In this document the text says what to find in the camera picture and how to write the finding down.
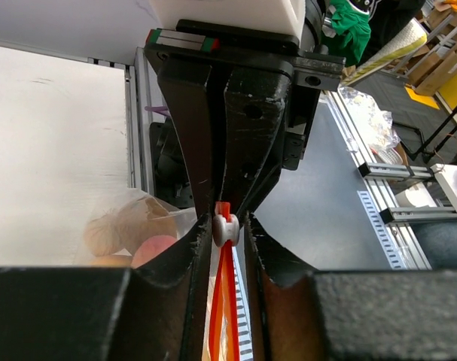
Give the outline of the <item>orange yellow fruit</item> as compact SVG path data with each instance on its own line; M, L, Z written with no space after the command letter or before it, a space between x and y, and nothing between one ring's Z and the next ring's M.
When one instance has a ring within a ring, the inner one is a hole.
M126 255L107 255L98 256L89 262L89 265L94 267L130 267L133 258Z

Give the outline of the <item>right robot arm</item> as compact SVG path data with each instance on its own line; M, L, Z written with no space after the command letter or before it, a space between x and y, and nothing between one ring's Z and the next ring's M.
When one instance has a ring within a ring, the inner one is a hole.
M241 215L297 169L319 96L338 88L346 62L320 32L305 23L296 38L195 20L150 31L144 54L167 108L151 128L161 199L198 214L228 202Z

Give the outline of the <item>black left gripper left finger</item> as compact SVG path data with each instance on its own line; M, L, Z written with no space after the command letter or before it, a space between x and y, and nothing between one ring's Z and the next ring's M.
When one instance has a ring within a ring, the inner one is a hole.
M0 267L0 360L199 360L212 218L140 268Z

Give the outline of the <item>brown kiwi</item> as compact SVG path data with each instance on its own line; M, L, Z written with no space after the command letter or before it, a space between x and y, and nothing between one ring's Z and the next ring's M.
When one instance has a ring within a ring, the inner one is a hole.
M118 230L130 253L155 235L177 237L174 219L155 198L144 197L130 202L120 210L119 217Z

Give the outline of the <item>pink peach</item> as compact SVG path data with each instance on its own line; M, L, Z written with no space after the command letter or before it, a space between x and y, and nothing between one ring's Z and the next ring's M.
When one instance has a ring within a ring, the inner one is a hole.
M171 235L155 235L148 238L134 253L131 267L141 267L153 258L159 256L162 252L175 244L176 241L177 238L172 237Z

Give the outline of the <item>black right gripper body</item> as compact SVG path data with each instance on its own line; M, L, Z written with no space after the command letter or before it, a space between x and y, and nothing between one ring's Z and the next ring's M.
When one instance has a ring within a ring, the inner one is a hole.
M302 38L194 20L179 20L175 29L152 29L144 54L155 71L169 57L213 65L238 65L273 71L291 78L284 169L303 158L318 97L337 90L345 60L331 56L321 42L323 21L305 20Z

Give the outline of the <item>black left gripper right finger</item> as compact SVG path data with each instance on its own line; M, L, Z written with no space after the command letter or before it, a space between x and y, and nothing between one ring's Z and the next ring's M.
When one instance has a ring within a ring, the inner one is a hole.
M457 271L320 271L244 219L255 360L457 360Z

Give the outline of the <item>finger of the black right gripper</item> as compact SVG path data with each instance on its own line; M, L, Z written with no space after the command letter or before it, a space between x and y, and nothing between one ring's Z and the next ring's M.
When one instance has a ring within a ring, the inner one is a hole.
M233 69L224 90L227 143L221 200L234 214L253 212L281 173L282 130L291 80L283 74Z
M211 67L169 58L157 81L174 124L198 215L209 211L212 193L212 130L207 85Z

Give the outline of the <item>clear zip top bag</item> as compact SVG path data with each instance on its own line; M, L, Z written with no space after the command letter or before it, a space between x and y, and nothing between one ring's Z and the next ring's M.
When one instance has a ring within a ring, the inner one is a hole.
M193 207L177 208L139 189L124 188L118 190L113 196L98 202L86 225L91 220L108 213L119 215L124 206L144 197L155 198L174 219L177 227L176 243L195 224L197 214ZM204 360L238 360L240 358L239 330L235 322L237 315L236 291L238 287L236 285L236 267L233 261L235 244L229 242L227 238L230 235L239 234L239 222L229 211L217 210L215 212L214 231L221 232L222 235L220 244L215 241L211 243L208 293L204 297L206 315L202 358ZM131 257L134 255L127 250L122 250L115 254ZM84 250L79 253L77 259L90 262L96 257L89 252L84 244Z

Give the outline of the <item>garlic bulb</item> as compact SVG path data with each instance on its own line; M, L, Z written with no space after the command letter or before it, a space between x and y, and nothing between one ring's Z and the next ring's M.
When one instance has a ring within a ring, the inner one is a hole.
M134 254L139 247L136 230L133 218L108 213L85 226L83 240L94 256L112 255L122 250Z

